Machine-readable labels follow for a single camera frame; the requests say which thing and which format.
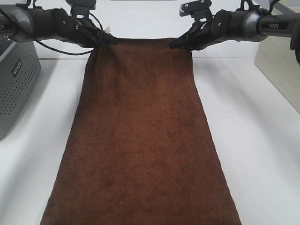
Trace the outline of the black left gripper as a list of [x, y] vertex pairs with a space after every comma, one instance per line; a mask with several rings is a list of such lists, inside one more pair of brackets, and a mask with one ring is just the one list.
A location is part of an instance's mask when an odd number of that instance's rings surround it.
[[82, 48], [117, 44], [116, 37], [98, 28], [91, 19], [75, 19], [62, 8], [55, 9], [52, 18], [60, 41], [76, 44]]

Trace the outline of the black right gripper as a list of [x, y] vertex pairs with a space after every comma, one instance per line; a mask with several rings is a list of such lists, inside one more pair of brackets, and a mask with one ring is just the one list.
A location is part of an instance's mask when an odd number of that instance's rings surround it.
[[215, 16], [202, 24], [193, 25], [190, 30], [169, 43], [170, 49], [203, 50], [208, 46], [229, 40], [227, 28], [230, 13], [218, 11]]

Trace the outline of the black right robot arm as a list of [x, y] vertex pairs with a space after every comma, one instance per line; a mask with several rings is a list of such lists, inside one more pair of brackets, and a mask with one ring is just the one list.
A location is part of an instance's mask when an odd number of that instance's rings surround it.
[[290, 49], [300, 59], [300, 14], [272, 15], [258, 5], [236, 11], [220, 10], [215, 15], [210, 10], [211, 1], [194, 1], [182, 4], [180, 16], [191, 16], [191, 28], [171, 41], [171, 49], [201, 51], [208, 46], [228, 40], [261, 42], [268, 36], [290, 38]]

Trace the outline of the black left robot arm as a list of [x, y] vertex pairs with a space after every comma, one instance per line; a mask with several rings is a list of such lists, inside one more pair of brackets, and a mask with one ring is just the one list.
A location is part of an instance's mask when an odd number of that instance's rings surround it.
[[19, 43], [58, 40], [82, 48], [117, 44], [117, 38], [91, 19], [70, 16], [62, 8], [29, 8], [24, 4], [0, 6], [0, 36]]

